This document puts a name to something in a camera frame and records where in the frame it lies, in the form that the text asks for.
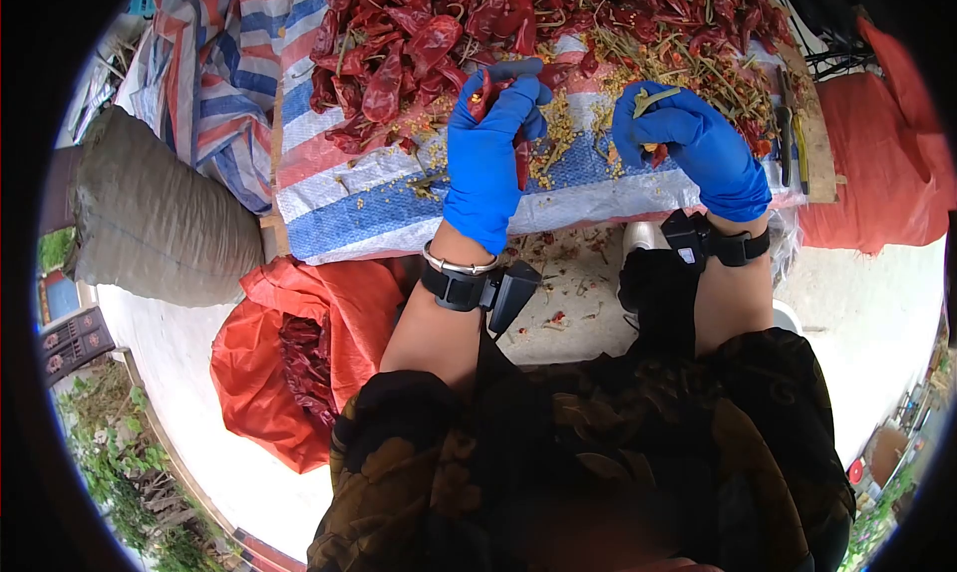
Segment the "blue glove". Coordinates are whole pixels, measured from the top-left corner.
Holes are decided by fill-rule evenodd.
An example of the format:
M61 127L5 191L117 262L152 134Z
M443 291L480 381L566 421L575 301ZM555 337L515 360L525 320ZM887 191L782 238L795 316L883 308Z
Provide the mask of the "blue glove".
M708 210L735 222L755 220L772 201L765 170L748 143L720 112L689 89L653 103L638 119L641 88L657 94L671 86L636 82L615 102L612 137L621 159L641 166L642 144L668 144L668 155L701 190Z
M449 116L449 194L442 215L462 235L481 243L490 254L505 248L508 219L519 207L519 182L512 140L521 127L526 140L544 137L538 106L551 102L551 90L535 77L541 59L497 63L488 67L493 82L515 78L476 123L468 100L481 88L478 71L462 87Z

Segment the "wrist-mounted device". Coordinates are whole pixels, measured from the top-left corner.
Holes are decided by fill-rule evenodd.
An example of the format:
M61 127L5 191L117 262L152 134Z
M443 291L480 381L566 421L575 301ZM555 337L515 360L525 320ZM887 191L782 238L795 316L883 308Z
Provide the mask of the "wrist-mounted device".
M717 256L725 267L744 267L768 251L771 235L765 232L752 238L749 231L722 235L701 213L690 217L678 208L661 224L668 245L685 263L704 270L709 256Z
M427 242L422 248L422 256L430 263L422 270L422 287L436 296L442 308L462 313L475 308L492 311L488 329L496 335L508 329L542 283L542 275L524 261L502 267L496 257L491 265L463 267L438 260L429 254L430 245Z

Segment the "concrete ground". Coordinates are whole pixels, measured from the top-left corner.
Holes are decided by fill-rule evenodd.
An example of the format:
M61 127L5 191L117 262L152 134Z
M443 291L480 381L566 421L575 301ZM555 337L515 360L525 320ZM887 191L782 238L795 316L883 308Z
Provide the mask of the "concrete ground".
M636 333L615 298L620 226L523 243L510 246L542 270L545 285L499 339L506 354L516 363L547 363L623 353ZM805 248L775 291L800 317L824 370L845 466L926 370L943 270L943 240L888 245L874 258ZM304 561L332 496L327 468L297 475L223 427L209 354L232 307L186 309L111 286L98 293L110 333L132 350L157 415L199 485L233 525Z

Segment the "orange plastic bag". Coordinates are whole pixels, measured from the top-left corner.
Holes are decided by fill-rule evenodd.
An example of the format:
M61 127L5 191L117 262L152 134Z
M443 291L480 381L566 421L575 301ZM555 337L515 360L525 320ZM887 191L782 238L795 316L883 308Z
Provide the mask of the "orange plastic bag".
M886 81L855 73L817 84L831 140L835 204L808 204L804 245L877 254L887 243L927 245L947 232L954 168L933 103L907 51L859 19Z
M231 432L302 474L329 459L328 429L314 427L289 390L280 356L283 314L329 317L332 393L341 411L374 375L403 297L387 267L350 261L311 267L277 258L242 278L246 299L212 342L209 373Z

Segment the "striped tarp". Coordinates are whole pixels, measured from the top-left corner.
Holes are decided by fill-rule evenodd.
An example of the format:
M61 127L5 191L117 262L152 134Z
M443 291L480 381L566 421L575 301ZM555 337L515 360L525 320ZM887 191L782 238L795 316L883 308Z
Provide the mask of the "striped tarp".
M415 252L435 233L442 213L441 202L416 198L406 188L407 179L422 178L419 163L401 151L378 150L349 168L346 162L352 157L335 150L321 134L342 121L341 110L318 115L309 108L312 63L308 57L325 9L325 0L293 0L282 49L282 157L276 198L290 248L297 258L313 265ZM564 37L558 42L558 60L580 61L584 49L578 39ZM751 50L768 67L781 63L763 52L757 41ZM596 101L611 99L598 92L593 80L577 76L569 81L573 130L583 134L549 169L554 179L551 189L529 181L510 221L510 234L635 219L700 204L697 186L671 159L654 171L649 165L625 167L624 176L613 180L608 164L593 150L592 104ZM600 144L606 151L608 138ZM780 187L776 160L776 152L765 159L775 194L772 206L803 201L799 191ZM434 183L433 189L444 196L447 184Z
M257 214L271 208L270 121L293 0L156 0L131 95L179 159Z

